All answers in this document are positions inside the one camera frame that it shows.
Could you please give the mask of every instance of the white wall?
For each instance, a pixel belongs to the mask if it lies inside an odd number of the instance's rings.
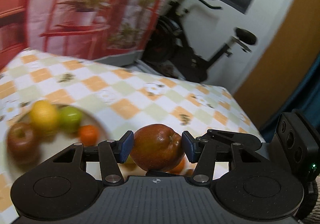
[[[235,45],[233,55],[230,58],[223,56],[209,71],[206,84],[220,85],[234,93],[272,41],[292,0],[252,0],[246,14],[219,0],[208,3],[220,5],[223,10],[211,10],[197,0],[186,0],[182,5],[182,8],[190,9],[183,18],[183,25],[190,45],[198,55],[209,59],[234,35],[234,27],[249,30],[258,38],[258,44],[251,46],[252,53],[245,53]]]

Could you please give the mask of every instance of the blue curtain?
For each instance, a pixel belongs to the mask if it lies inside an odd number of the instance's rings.
[[[266,142],[270,142],[282,112],[297,108],[303,111],[306,119],[320,130],[320,54],[305,75],[304,79],[284,105],[260,128]]]

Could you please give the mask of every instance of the circular logo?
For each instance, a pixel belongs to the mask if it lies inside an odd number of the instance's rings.
[[[159,182],[161,182],[161,180],[157,178],[157,179],[153,179],[152,182],[159,183]]]

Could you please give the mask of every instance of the camera lens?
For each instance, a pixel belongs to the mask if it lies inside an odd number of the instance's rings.
[[[302,149],[301,149],[301,147],[298,147],[296,152],[294,153],[294,159],[298,163],[298,162],[300,162],[301,157],[302,157]]]
[[[280,126],[280,131],[281,131],[281,133],[284,133],[284,131],[285,131],[285,122],[282,122],[282,124]]]
[[[287,136],[287,147],[291,149],[294,144],[294,134],[292,132],[289,132]]]

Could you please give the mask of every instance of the fruit plate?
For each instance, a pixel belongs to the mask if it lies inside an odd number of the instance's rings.
[[[67,106],[64,104],[55,104],[58,109]],[[101,141],[108,140],[109,139],[109,134],[107,130],[100,124],[100,122],[91,114],[88,112],[82,110],[81,108],[78,108],[82,112],[82,120],[81,120],[81,126],[84,125],[94,125],[98,128],[99,130],[99,137],[97,144]],[[25,114],[22,114],[21,117],[17,120],[17,122],[30,122],[30,118],[28,115],[28,112]],[[18,177],[20,177],[22,174],[25,172],[31,170],[34,168],[36,165],[44,162],[48,158],[52,157],[56,153],[60,152],[64,148],[68,147],[69,145],[79,142],[79,138],[77,137],[77,134],[68,134],[63,132],[62,130],[59,130],[57,134],[54,136],[50,137],[41,137],[40,141],[40,158],[31,164],[28,165],[17,165],[14,161],[14,159],[7,153],[6,155],[6,168],[9,172],[9,175],[11,177],[12,181],[15,181]],[[87,163],[87,172],[90,173],[91,175],[95,175],[95,178],[101,179],[101,174],[100,174],[100,168],[99,168],[99,163],[94,164],[92,163]]]

